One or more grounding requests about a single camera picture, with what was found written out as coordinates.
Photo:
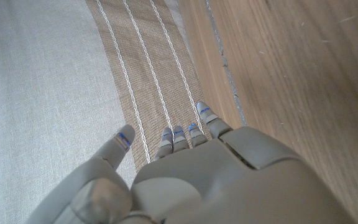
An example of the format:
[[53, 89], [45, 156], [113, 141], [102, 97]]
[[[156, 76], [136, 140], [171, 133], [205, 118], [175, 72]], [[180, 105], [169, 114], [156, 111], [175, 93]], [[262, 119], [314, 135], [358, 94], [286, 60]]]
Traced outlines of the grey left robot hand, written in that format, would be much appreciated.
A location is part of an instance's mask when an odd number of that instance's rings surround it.
[[127, 185], [117, 168], [130, 125], [66, 176], [28, 223], [353, 223], [293, 150], [250, 127], [232, 129], [203, 102], [195, 124], [163, 130], [155, 159]]

